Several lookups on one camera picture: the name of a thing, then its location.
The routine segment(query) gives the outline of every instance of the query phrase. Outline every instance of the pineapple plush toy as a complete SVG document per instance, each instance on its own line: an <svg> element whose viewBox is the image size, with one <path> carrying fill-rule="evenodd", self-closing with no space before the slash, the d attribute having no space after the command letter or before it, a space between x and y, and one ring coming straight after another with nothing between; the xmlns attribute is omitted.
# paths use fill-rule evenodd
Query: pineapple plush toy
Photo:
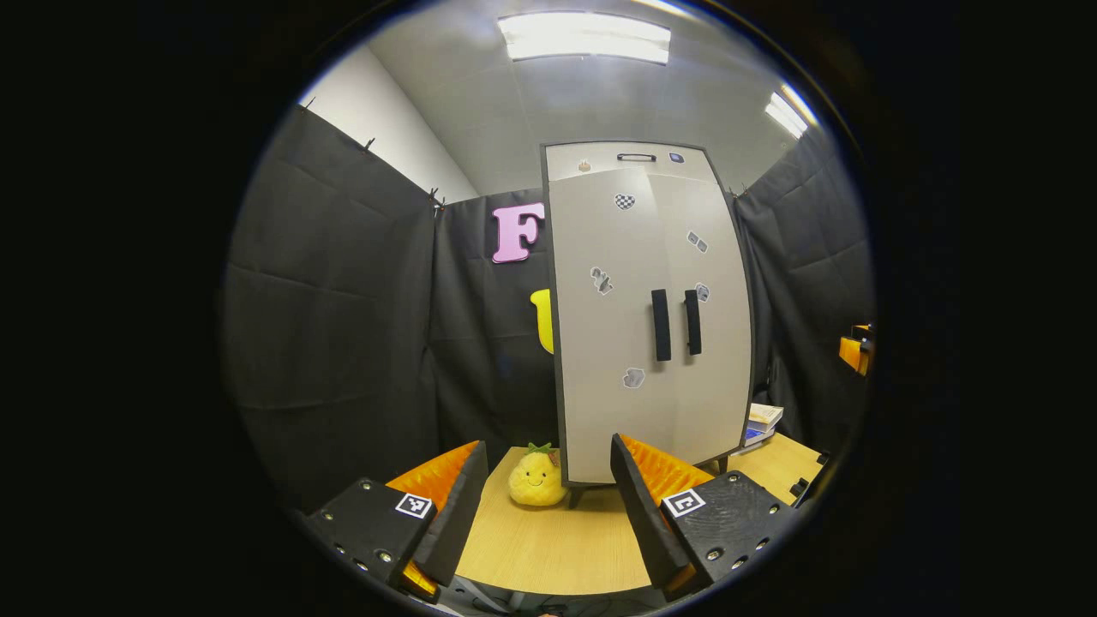
<svg viewBox="0 0 1097 617"><path fill-rule="evenodd" d="M530 444L529 450L510 472L510 498L528 506L552 506L567 494L561 484L559 450L551 450L552 444L538 447Z"/></svg>

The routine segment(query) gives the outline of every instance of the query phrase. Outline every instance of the white wall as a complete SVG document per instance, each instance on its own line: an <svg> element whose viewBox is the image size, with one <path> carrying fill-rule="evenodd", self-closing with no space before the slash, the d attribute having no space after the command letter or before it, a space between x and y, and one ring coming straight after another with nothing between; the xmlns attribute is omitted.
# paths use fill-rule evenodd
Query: white wall
<svg viewBox="0 0 1097 617"><path fill-rule="evenodd" d="M478 193L427 126L419 110L404 94L385 67L365 45L336 65L301 98L316 100L308 111L327 120L358 143L376 138L370 152L430 191L453 203Z"/></svg>

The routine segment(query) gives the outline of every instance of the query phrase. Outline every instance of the cabinet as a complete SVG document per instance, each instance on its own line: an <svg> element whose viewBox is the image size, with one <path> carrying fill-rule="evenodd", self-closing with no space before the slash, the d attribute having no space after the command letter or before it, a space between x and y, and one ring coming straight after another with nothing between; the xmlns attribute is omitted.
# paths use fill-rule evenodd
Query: cabinet
<svg viewBox="0 0 1097 617"><path fill-rule="evenodd" d="M742 447L750 305L705 153L595 142L542 157L565 481L612 483L614 433L692 463Z"/></svg>

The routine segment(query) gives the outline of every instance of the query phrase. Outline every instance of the cabinet handle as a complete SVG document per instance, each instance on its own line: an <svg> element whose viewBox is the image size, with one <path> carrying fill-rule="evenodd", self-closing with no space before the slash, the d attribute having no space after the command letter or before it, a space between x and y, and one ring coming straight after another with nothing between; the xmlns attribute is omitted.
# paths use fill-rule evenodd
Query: cabinet handle
<svg viewBox="0 0 1097 617"><path fill-rule="evenodd" d="M619 154L618 160L624 160L624 157L626 156L638 156L641 158L651 159L652 162L655 162L655 155L641 155L641 154Z"/></svg>
<svg viewBox="0 0 1097 617"><path fill-rule="evenodd" d="M655 324L655 359L670 359L670 315L667 313L667 290L652 290L652 321Z"/></svg>
<svg viewBox="0 0 1097 617"><path fill-rule="evenodd" d="M701 308L697 303L697 290L686 290L686 318L689 319L689 355L701 354Z"/></svg>

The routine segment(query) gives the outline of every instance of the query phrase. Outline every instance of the black fabric backdrop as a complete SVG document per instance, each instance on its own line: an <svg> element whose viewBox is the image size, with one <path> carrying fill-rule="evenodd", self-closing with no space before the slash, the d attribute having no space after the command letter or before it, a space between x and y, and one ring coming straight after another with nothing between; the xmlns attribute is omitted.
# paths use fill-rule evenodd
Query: black fabric backdrop
<svg viewBox="0 0 1097 617"><path fill-rule="evenodd" d="M491 468L511 446L559 446L552 356L530 294L548 288L551 238L539 222L524 261L495 263L491 211L542 201L531 189L446 206L437 221L430 351L442 450L486 439Z"/></svg>
<svg viewBox="0 0 1097 617"><path fill-rule="evenodd" d="M355 478L386 481L487 441L559 445L553 358L530 294L548 288L551 237L495 263L491 211L542 190L450 204L312 112L294 110L257 168L225 279L226 380L286 505L310 511ZM808 131L732 205L751 287L755 401L780 430L834 450L864 379L838 338L872 319L860 204Z"/></svg>
<svg viewBox="0 0 1097 617"><path fill-rule="evenodd" d="M748 248L755 402L784 406L778 431L835 451L863 413L866 379L838 339L875 315L860 199L834 146L808 130L733 202Z"/></svg>
<svg viewBox="0 0 1097 617"><path fill-rule="evenodd" d="M426 192L291 111L257 167L225 277L229 392L286 505L434 457Z"/></svg>

